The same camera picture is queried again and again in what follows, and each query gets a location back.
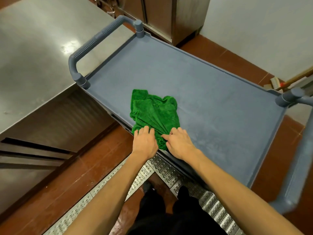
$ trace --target cart handle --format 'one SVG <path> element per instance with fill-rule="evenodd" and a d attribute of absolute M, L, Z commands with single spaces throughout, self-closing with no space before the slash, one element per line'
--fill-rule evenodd
<path fill-rule="evenodd" d="M 81 46 L 78 50 L 71 54 L 68 59 L 68 67 L 69 72 L 72 75 L 73 80 L 84 89 L 88 89 L 90 87 L 90 83 L 85 79 L 76 68 L 76 63 L 82 59 L 87 53 L 89 53 L 94 47 L 96 47 L 102 40 L 108 37 L 113 31 L 115 31 L 120 25 L 124 22 L 131 24 L 135 30 L 138 38 L 142 38 L 144 36 L 143 24 L 141 20 L 132 20 L 127 16 L 118 16 L 112 23 L 110 23 L 107 27 L 93 36 L 87 43 Z"/>
<path fill-rule="evenodd" d="M 295 102 L 313 106 L 313 98 L 303 96 Z M 313 160 L 313 109 L 306 123 L 302 140 L 300 141 L 291 166 L 284 179 L 276 200 L 270 205 L 280 214 L 294 210 L 299 203 L 306 178 Z"/>

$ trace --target white wall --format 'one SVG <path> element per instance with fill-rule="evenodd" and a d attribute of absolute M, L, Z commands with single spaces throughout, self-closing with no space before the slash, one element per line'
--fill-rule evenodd
<path fill-rule="evenodd" d="M 313 0 L 211 0 L 201 34 L 286 81 L 313 65 Z"/>

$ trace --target hand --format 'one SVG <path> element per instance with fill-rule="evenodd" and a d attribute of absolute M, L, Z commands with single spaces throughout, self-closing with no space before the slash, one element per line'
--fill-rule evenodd
<path fill-rule="evenodd" d="M 189 135 L 185 129 L 172 128 L 170 134 L 162 134 L 162 138 L 167 140 L 166 146 L 173 156 L 184 160 L 186 155 L 191 154 L 197 148 L 191 142 Z"/>
<path fill-rule="evenodd" d="M 134 132 L 132 154 L 143 157 L 143 160 L 146 162 L 147 160 L 155 156 L 158 148 L 159 147 L 156 143 L 156 138 L 154 136 L 154 129 L 150 129 L 149 133 L 149 126 L 145 126 L 139 131 L 136 130 Z"/>

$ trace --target left hand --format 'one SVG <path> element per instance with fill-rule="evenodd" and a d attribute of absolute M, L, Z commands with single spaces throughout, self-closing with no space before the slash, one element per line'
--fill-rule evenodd
<path fill-rule="evenodd" d="M 137 157 L 142 157 L 146 162 L 155 156 L 158 148 L 159 147 L 154 136 L 154 129 L 150 129 L 149 132 L 149 126 L 145 126 L 139 131 L 136 130 L 134 132 L 132 154 L 136 154 Z"/>

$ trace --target forearm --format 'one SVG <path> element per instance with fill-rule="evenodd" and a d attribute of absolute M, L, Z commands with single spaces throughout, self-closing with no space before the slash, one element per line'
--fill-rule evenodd
<path fill-rule="evenodd" d="M 69 234 L 109 234 L 140 168 L 142 157 L 131 154 L 66 231 Z"/>
<path fill-rule="evenodd" d="M 220 169 L 200 150 L 185 160 L 213 190 L 232 218 L 248 235 L 302 234 L 268 203 Z"/>

